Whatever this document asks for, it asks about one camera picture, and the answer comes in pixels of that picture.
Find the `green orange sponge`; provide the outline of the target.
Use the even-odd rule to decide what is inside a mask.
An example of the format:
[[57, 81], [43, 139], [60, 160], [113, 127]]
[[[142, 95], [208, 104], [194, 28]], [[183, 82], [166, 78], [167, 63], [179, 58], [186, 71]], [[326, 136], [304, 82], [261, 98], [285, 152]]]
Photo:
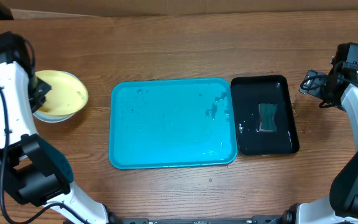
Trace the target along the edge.
[[259, 105], [259, 131], [276, 132], [275, 115], [277, 105], [270, 103], [261, 103]]

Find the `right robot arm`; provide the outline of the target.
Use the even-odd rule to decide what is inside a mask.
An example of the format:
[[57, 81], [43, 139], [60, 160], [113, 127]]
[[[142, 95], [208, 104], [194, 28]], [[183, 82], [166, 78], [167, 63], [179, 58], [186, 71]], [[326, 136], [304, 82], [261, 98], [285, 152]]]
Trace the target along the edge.
[[335, 107], [349, 118], [355, 153], [334, 178], [329, 195], [296, 203], [272, 223], [358, 223], [358, 44], [339, 44], [329, 73], [308, 71], [299, 91], [321, 100], [320, 108]]

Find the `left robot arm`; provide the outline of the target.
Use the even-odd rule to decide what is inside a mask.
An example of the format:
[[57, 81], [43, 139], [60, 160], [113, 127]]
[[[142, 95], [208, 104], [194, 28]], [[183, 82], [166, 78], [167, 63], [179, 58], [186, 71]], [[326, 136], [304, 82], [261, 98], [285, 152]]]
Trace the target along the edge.
[[35, 76], [35, 54], [28, 40], [12, 32], [0, 34], [0, 207], [8, 223], [4, 195], [17, 203], [48, 209], [71, 223], [119, 223], [108, 208], [75, 184], [66, 157], [42, 139], [33, 113], [51, 87]]

